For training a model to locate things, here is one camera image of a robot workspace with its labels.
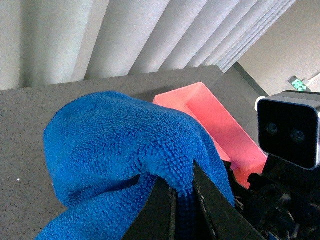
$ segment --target exit sign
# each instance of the exit sign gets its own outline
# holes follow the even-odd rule
[[[299,92],[311,92],[311,90],[296,76],[293,76],[288,82]]]

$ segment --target gray countertop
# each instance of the gray countertop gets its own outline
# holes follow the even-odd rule
[[[43,151],[44,128],[64,105],[110,90],[151,102],[155,95],[197,82],[220,89],[217,94],[227,101],[222,76],[216,66],[206,66],[0,91],[0,239],[33,239],[66,210],[56,199]],[[252,114],[242,119],[247,129]]]

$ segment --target blue microfiber towel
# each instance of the blue microfiber towel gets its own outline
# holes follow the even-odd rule
[[[121,239],[157,177],[177,191],[177,238],[192,239],[194,160],[234,205],[212,139],[180,111],[118,92],[93,93],[58,111],[43,140],[56,197],[68,210],[37,240]]]

